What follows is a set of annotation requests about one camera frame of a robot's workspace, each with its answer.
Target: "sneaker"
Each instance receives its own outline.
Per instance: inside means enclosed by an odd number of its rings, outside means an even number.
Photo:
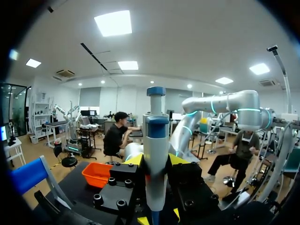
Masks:
[[[207,182],[215,182],[216,176],[214,175],[208,175],[207,177],[204,178],[204,181]]]

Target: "black t-shirt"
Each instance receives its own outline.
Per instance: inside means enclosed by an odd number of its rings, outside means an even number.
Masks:
[[[122,136],[128,130],[128,127],[118,128],[115,124],[109,128],[105,134],[104,142],[104,154],[115,155],[120,150],[120,145],[122,145]]]

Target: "black pants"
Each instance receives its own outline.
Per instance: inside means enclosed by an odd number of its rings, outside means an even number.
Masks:
[[[213,164],[211,165],[208,174],[216,175],[221,165],[232,164],[239,170],[235,180],[235,186],[231,192],[236,192],[246,177],[246,170],[248,168],[249,161],[238,157],[236,154],[228,154],[217,156]]]

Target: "white shelving unit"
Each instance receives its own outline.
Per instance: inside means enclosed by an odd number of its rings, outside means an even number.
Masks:
[[[47,132],[42,131],[42,124],[52,122],[51,112],[53,109],[53,98],[48,97],[45,98],[45,94],[42,93],[44,99],[41,101],[38,98],[42,98],[41,94],[39,96],[32,97],[32,110],[31,110],[31,123],[32,129],[37,138],[45,137],[47,134],[52,135],[53,132],[51,129],[47,130]]]

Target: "man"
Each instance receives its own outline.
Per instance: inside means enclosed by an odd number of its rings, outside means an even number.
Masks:
[[[252,155],[259,153],[259,136],[252,131],[240,131],[236,136],[230,154],[217,156],[210,170],[209,176],[205,178],[206,182],[214,182],[217,170],[221,165],[234,164],[238,168],[236,176],[235,187],[231,192],[234,193],[238,190],[240,184],[246,177],[246,170],[252,158]]]
[[[137,127],[126,127],[128,115],[125,112],[117,112],[114,116],[115,123],[105,134],[104,154],[112,156],[124,156],[124,148],[127,146],[128,136],[132,131],[140,130]]]

